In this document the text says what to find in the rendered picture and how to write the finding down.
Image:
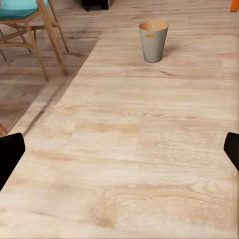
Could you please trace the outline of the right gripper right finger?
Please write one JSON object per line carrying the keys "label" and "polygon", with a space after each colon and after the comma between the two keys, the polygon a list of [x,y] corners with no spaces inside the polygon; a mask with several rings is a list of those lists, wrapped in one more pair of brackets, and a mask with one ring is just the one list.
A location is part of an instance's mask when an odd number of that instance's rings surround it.
{"label": "right gripper right finger", "polygon": [[224,152],[239,171],[239,134],[229,132],[224,143]]}

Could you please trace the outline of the trash can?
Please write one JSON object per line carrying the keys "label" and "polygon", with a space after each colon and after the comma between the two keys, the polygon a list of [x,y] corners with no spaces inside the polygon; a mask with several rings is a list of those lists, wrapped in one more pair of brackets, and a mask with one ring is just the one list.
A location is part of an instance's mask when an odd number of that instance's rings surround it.
{"label": "trash can", "polygon": [[[160,24],[160,28],[153,28]],[[144,60],[147,63],[158,63],[162,59],[169,23],[164,21],[144,22],[139,26]]]}

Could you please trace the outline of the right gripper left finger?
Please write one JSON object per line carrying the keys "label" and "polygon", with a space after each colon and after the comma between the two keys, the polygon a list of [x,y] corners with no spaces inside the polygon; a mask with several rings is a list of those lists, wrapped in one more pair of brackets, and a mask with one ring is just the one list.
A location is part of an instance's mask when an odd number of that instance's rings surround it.
{"label": "right gripper left finger", "polygon": [[21,132],[0,138],[0,191],[24,152],[25,143]]}

